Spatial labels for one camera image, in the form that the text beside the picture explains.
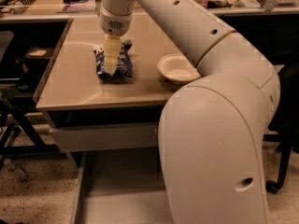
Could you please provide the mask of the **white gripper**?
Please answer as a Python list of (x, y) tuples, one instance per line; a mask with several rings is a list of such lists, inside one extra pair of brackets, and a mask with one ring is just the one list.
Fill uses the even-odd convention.
[(128, 32), (132, 13), (129, 7), (100, 7), (100, 25), (107, 34), (104, 45), (105, 71), (110, 75), (116, 71), (121, 51), (120, 36)]

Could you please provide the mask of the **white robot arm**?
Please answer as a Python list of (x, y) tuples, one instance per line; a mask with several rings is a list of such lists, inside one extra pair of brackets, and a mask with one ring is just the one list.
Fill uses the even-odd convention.
[(263, 135), (279, 103), (274, 66), (193, 0), (101, 0), (108, 35), (125, 35), (142, 6), (200, 78), (162, 112), (158, 144), (175, 224), (270, 224)]

